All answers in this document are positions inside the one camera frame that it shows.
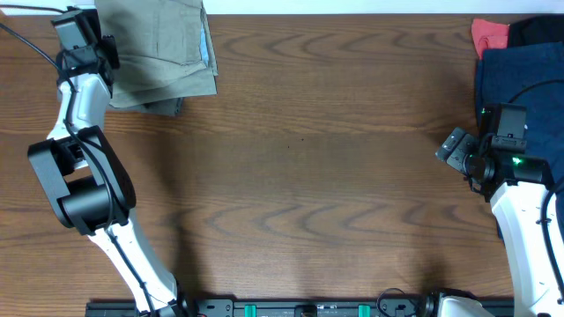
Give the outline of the light khaki shorts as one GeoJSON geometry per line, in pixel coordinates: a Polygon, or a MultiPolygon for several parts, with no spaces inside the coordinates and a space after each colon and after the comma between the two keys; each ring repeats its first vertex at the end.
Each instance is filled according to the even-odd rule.
{"type": "Polygon", "coordinates": [[[201,0],[96,0],[120,68],[111,106],[125,109],[215,95],[219,74],[201,0]]]}

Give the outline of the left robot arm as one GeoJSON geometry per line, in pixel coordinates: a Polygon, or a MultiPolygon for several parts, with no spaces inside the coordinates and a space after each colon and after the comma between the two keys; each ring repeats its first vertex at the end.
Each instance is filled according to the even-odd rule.
{"type": "Polygon", "coordinates": [[[95,10],[69,8],[51,21],[61,50],[61,107],[46,140],[27,157],[59,222],[97,245],[130,288],[137,316],[194,316],[174,275],[137,221],[131,179],[103,133],[119,67],[113,37],[95,10]]]}

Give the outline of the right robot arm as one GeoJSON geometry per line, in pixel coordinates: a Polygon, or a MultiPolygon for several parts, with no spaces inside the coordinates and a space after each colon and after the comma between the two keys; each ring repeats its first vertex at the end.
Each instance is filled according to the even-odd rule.
{"type": "Polygon", "coordinates": [[[563,241],[549,163],[526,154],[526,109],[501,103],[480,115],[479,134],[456,128],[435,156],[491,206],[508,257],[515,316],[563,314],[563,241]]]}

